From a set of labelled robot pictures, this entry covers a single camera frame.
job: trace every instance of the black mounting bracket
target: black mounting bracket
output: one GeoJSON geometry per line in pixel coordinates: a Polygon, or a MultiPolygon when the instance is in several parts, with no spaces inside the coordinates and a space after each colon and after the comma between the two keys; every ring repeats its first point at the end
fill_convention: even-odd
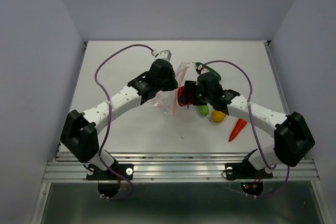
{"type": "MultiPolygon", "coordinates": [[[[101,170],[95,165],[89,164],[88,168],[93,171],[93,174],[89,175],[90,172],[86,175],[86,180],[118,180],[118,177],[111,173],[109,170],[101,170]]],[[[119,164],[118,162],[113,163],[110,168],[116,173],[120,174],[128,180],[133,179],[134,165],[133,164],[119,164]],[[132,169],[132,174],[128,175],[126,170],[132,169]]]]}
{"type": "Polygon", "coordinates": [[[257,149],[251,151],[240,163],[226,163],[226,179],[230,181],[236,179],[255,179],[260,174],[263,179],[273,178],[273,173],[267,173],[265,169],[256,170],[253,165],[248,161],[248,159],[256,150],[257,149]]]}

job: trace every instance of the toy vegetable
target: toy vegetable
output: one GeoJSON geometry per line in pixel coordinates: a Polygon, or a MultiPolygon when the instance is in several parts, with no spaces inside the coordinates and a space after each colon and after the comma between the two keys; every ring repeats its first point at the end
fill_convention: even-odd
{"type": "Polygon", "coordinates": [[[236,136],[240,133],[240,131],[246,126],[247,122],[243,119],[238,119],[236,126],[234,127],[233,131],[231,132],[229,142],[236,138],[236,136]]]}
{"type": "Polygon", "coordinates": [[[224,114],[221,111],[214,110],[212,112],[212,121],[216,123],[221,123],[225,117],[226,117],[226,114],[224,114]]]}
{"type": "Polygon", "coordinates": [[[207,116],[209,114],[208,105],[197,106],[197,110],[198,110],[200,115],[207,116]]]}

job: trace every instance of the screw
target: screw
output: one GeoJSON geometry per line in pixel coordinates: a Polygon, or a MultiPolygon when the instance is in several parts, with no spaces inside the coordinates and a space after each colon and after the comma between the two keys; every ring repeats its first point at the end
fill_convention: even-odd
{"type": "Polygon", "coordinates": [[[265,172],[268,173],[268,174],[271,174],[272,173],[272,170],[268,169],[267,167],[265,167],[265,172]]]}
{"type": "Polygon", "coordinates": [[[132,174],[133,174],[133,170],[132,170],[132,168],[127,168],[127,169],[126,169],[126,174],[127,174],[128,176],[132,175],[132,174]]]}
{"type": "Polygon", "coordinates": [[[225,169],[226,173],[229,174],[229,175],[233,174],[232,170],[233,170],[232,167],[226,167],[226,169],[225,169]]]}

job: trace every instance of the green pepper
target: green pepper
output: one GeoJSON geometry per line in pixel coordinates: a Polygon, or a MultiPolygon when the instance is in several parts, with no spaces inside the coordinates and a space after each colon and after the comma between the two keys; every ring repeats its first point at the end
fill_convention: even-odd
{"type": "Polygon", "coordinates": [[[199,112],[200,115],[203,115],[203,116],[209,115],[209,107],[208,107],[208,105],[197,106],[197,110],[198,110],[198,112],[199,112]]]}
{"type": "Polygon", "coordinates": [[[197,68],[202,65],[204,67],[204,69],[206,69],[209,72],[213,73],[217,77],[218,81],[221,81],[222,77],[219,75],[219,73],[217,73],[211,67],[208,67],[207,65],[203,65],[203,63],[200,63],[200,62],[195,62],[195,65],[196,65],[197,68]]]}

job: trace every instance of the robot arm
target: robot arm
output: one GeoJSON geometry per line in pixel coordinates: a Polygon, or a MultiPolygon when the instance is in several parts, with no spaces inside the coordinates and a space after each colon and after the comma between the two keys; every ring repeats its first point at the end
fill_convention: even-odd
{"type": "MultiPolygon", "coordinates": [[[[223,90],[211,72],[199,75],[197,82],[185,81],[178,101],[184,105],[209,103],[217,111],[251,122],[247,99],[234,90],[223,90]]],[[[267,163],[296,166],[315,144],[303,116],[296,112],[291,115],[278,113],[254,103],[250,105],[255,126],[267,132],[275,141],[274,145],[262,149],[267,163]]],[[[227,172],[230,180],[255,177],[265,168],[260,150],[252,151],[239,165],[229,165],[235,168],[230,174],[227,172]]]]}
{"type": "MultiPolygon", "coordinates": [[[[111,97],[112,120],[154,98],[159,91],[171,91],[177,88],[175,73],[169,63],[170,58],[169,50],[160,52],[149,71],[131,80],[120,92],[111,97]]],[[[82,113],[73,110],[66,118],[61,135],[61,142],[81,163],[94,164],[103,171],[107,168],[99,158],[98,135],[107,126],[108,116],[108,101],[82,113]]],[[[112,166],[116,161],[105,150],[101,156],[108,166],[112,166]]]]}

